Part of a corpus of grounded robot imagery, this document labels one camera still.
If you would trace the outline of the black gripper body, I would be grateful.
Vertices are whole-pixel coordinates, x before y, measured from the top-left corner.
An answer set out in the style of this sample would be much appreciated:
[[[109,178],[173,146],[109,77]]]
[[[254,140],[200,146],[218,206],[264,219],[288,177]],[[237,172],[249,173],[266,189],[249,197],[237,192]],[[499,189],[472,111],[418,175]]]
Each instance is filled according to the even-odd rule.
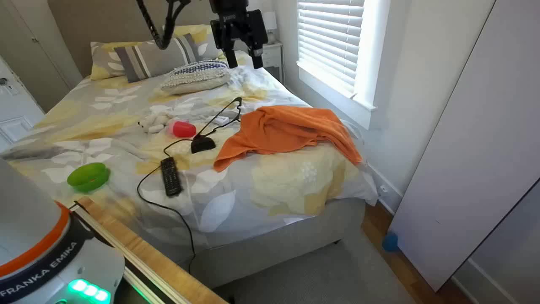
[[[212,28],[222,50],[232,50],[237,40],[252,50],[259,50],[269,42],[264,15],[261,10],[250,10],[249,0],[210,0],[210,5],[218,15],[212,21]]]

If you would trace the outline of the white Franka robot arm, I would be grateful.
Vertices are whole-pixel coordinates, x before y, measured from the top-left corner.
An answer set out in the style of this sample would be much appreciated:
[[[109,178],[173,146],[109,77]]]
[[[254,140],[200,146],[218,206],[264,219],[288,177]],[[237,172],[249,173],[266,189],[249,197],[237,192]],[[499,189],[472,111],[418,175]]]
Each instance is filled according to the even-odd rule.
[[[2,304],[114,304],[126,260],[102,241],[60,195],[2,157]]]

